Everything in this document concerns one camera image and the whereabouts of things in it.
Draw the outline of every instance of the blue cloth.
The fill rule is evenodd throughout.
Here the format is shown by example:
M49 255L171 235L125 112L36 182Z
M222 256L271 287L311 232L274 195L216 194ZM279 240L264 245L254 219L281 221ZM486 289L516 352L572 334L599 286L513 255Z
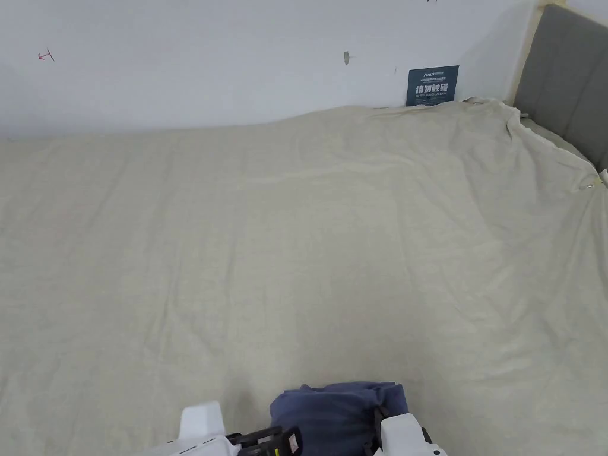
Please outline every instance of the blue cloth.
M361 456L375 436L374 409L408 413L403 386L392 382L337 383L325 388L302 385L270 405L272 426L298 426L302 456Z

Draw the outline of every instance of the mattress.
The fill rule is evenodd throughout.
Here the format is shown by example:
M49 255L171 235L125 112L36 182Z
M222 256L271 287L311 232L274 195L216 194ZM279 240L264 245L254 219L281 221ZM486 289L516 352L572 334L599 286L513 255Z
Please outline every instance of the mattress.
M372 380L448 454L603 454L607 254L594 167L493 100L3 142L2 453Z

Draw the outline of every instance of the gray upholstered headboard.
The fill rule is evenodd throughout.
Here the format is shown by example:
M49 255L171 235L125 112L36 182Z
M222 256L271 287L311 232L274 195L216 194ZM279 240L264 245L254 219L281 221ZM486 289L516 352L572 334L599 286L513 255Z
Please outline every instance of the gray upholstered headboard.
M608 28L556 5L538 26L514 106L608 167Z

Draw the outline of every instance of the dark blue sign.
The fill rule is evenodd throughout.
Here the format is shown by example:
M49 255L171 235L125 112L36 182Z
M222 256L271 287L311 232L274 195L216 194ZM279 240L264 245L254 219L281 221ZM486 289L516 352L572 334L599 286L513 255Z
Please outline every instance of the dark blue sign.
M410 70L406 106L453 102L458 80L458 66Z

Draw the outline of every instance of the label sticker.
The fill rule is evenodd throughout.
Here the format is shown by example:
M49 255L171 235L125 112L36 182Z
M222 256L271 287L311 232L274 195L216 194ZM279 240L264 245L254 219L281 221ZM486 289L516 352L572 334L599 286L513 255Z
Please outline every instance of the label sticker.
M291 448L291 452L295 453L296 451L298 451L298 442L295 438L295 434L292 434L291 437L289 437L289 447Z

